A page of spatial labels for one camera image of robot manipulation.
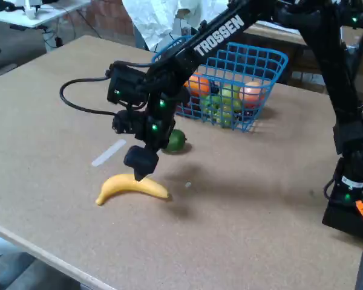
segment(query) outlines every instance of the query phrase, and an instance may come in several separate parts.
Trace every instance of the white cloth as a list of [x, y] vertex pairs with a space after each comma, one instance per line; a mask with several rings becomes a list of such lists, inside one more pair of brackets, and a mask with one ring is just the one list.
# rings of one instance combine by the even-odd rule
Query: white cloth
[[228, 0], [123, 0], [133, 24], [148, 48], [169, 36], [180, 9], [188, 9], [188, 24], [197, 28], [202, 20], [211, 21], [227, 7]]

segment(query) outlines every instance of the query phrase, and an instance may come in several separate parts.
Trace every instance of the blue wire basket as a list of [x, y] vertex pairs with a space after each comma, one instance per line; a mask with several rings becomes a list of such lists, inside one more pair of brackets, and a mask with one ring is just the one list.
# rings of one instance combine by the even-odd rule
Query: blue wire basket
[[[152, 61], [189, 38], [175, 39]], [[227, 50], [208, 58], [185, 83], [191, 98], [189, 103], [177, 106], [176, 114], [249, 131], [287, 63], [288, 57], [280, 51], [229, 42]]]

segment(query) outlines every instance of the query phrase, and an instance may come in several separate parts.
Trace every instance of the table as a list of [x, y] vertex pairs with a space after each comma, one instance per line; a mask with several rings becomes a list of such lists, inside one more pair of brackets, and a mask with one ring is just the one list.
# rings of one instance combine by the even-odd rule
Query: table
[[38, 28], [41, 25], [45, 25], [43, 38], [46, 50], [49, 52], [56, 44], [53, 37], [54, 30], [48, 26], [48, 23], [71, 11], [90, 5], [90, 2], [91, 0], [59, 0], [59, 2], [56, 3], [45, 4], [42, 5], [40, 10], [38, 10], [36, 19], [29, 19], [22, 10], [16, 10], [13, 12], [2, 11], [0, 12], [0, 21], [27, 28]]
[[[299, 34], [289, 33], [286, 31], [266, 27], [263, 25], [255, 24], [249, 27], [245, 31], [245, 33], [254, 36], [261, 36], [269, 39], [275, 39], [279, 41], [289, 42], [292, 44], [306, 46], [303, 37]], [[361, 28], [354, 30], [350, 27], [343, 27], [343, 40], [346, 42], [348, 46], [356, 45], [362, 34], [363, 34], [363, 29]]]
[[[0, 236], [94, 289], [353, 289], [362, 243], [321, 223], [338, 160], [326, 95], [277, 84], [249, 133], [177, 117], [192, 151], [161, 153], [151, 177], [174, 200], [95, 205], [107, 178], [132, 172], [123, 157], [140, 143], [116, 135], [110, 117], [64, 105], [58, 90], [116, 59], [151, 56], [85, 36], [0, 77]], [[119, 110], [107, 87], [66, 95]]]

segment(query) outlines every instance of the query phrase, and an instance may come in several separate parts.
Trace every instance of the brick wall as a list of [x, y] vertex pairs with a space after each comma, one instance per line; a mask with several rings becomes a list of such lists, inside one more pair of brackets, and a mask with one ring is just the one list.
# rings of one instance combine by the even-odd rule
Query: brick wall
[[[91, 5], [82, 14], [100, 32], [133, 35], [133, 24], [122, 0], [92, 0]], [[75, 25], [86, 27], [86, 23], [77, 13], [72, 13], [71, 17]]]

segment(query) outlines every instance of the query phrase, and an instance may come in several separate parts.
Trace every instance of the yellow banana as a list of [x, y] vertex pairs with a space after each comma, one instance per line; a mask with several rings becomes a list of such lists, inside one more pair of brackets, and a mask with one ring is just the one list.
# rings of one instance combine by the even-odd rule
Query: yellow banana
[[133, 174], [119, 174], [110, 177], [102, 185], [101, 193], [96, 200], [97, 205], [103, 205], [112, 195], [121, 191], [143, 192], [156, 198], [169, 198], [164, 186], [144, 178], [140, 182], [134, 179]]

